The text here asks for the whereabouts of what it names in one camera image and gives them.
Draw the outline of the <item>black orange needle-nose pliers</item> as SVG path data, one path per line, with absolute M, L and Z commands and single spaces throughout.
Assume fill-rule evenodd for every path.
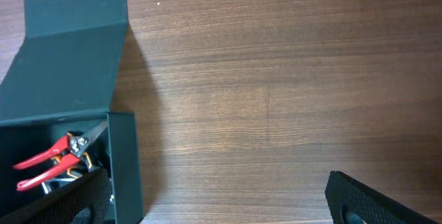
M 70 167 L 65 172 L 61 173 L 55 178 L 51 179 L 51 181 L 64 181 L 64 182 L 74 181 L 82 177 L 84 174 L 91 172 L 97 168 L 99 168 L 99 166 L 95 165 L 93 163 L 93 160 L 88 155 L 88 153 L 85 152 L 81 156 L 79 163 Z

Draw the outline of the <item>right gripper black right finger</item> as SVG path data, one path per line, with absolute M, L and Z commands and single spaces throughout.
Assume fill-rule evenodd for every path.
M 436 224 L 341 171 L 331 171 L 325 197 L 334 224 Z

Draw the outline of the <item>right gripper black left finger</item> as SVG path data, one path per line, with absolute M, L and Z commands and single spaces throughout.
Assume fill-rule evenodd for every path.
M 112 194 L 105 169 L 96 169 L 1 218 L 9 224 L 105 221 Z

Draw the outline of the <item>dark green box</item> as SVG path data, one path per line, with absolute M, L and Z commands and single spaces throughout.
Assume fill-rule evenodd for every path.
M 43 197 L 19 181 L 50 167 L 14 165 L 68 131 L 108 128 L 89 149 L 110 176 L 108 223 L 138 223 L 143 200 L 133 113 L 111 111 L 128 28 L 127 0 L 25 0 L 25 37 L 1 82 L 1 214 Z

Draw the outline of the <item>red handled pruning shears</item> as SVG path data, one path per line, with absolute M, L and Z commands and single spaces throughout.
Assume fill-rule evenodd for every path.
M 108 122 L 103 120 L 96 127 L 79 136 L 74 135 L 72 132 L 68 132 L 66 135 L 58 139 L 58 141 L 56 141 L 56 143 L 54 143 L 54 145 L 48 150 L 13 165 L 13 169 L 22 170 L 33 167 L 47 160 L 54 162 L 54 165 L 42 174 L 31 179 L 19 181 L 17 183 L 17 191 L 24 192 L 33 189 L 79 163 L 81 156 L 85 152 L 88 153 L 88 150 L 94 145 L 98 137 L 107 130 L 107 128 Z

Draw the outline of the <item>chrome socket wrench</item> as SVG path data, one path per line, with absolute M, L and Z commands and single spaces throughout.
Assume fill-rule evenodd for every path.
M 75 178 L 53 178 L 41 184 L 44 194 L 49 194 L 50 192 L 67 185 L 75 180 Z

